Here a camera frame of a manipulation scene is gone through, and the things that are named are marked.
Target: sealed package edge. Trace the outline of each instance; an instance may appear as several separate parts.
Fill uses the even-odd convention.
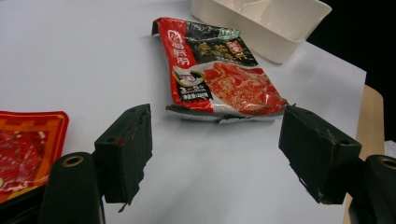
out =
[[[152,24],[169,65],[172,112],[184,119],[251,119],[282,115],[288,103],[258,65],[240,32],[161,17]],[[198,112],[188,117],[189,111]]]

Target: wooden surface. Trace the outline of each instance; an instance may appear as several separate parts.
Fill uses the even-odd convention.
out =
[[[381,94],[369,86],[364,86],[356,140],[361,143],[360,158],[364,161],[370,155],[385,153],[384,102]],[[344,224],[350,224],[350,202],[347,195]]]

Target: red plastic package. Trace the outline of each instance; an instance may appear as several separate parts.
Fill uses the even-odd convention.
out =
[[[169,64],[173,105],[184,119],[271,118],[282,98],[234,29],[173,18],[154,21]]]
[[[0,203],[47,183],[68,121],[63,111],[0,111]]]

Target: table surface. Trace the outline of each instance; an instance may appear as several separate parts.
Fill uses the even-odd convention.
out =
[[[159,17],[198,21],[188,0],[0,1],[0,109],[66,112],[68,154],[93,152],[124,110],[151,105],[153,157],[131,206],[105,203],[107,223],[342,223],[345,204],[316,203],[278,149],[281,119],[166,113]],[[283,64],[256,59],[291,104],[357,136],[363,70],[306,42]]]

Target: white tray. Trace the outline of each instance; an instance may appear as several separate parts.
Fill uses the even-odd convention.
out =
[[[239,30],[249,49],[284,63],[332,8],[318,0],[192,0],[200,21]]]

